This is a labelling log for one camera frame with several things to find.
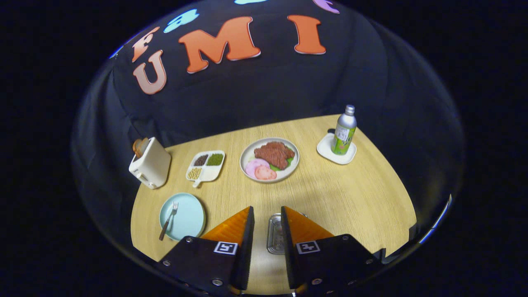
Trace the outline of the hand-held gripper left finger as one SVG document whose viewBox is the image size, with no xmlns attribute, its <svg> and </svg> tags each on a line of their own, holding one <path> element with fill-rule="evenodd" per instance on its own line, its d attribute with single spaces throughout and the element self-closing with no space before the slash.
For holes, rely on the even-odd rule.
<svg viewBox="0 0 528 297">
<path fill-rule="evenodd" d="M 253 207 L 246 207 L 201 237 L 185 236 L 157 271 L 195 296 L 240 296 L 249 280 L 254 225 Z"/>
</svg>

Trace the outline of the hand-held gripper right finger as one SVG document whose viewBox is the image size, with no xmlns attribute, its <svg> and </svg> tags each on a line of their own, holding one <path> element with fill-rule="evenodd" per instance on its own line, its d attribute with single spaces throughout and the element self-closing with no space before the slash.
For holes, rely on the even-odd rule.
<svg viewBox="0 0 528 297">
<path fill-rule="evenodd" d="M 384 269 L 352 235 L 333 235 L 290 207 L 281 207 L 285 265 L 296 295 L 352 295 Z"/>
</svg>

